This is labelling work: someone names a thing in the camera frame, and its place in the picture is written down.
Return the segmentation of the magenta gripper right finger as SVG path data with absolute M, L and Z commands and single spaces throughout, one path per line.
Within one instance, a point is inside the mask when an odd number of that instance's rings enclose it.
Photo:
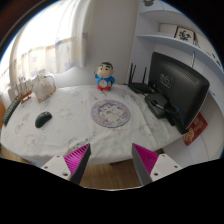
M 140 145 L 132 144 L 133 164 L 140 184 L 148 185 L 182 169 L 167 154 L 156 154 Z

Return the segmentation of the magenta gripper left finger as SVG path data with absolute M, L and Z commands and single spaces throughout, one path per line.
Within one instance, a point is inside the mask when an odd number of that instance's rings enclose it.
M 91 155 L 90 144 L 86 144 L 67 155 L 56 155 L 42 169 L 79 185 Z

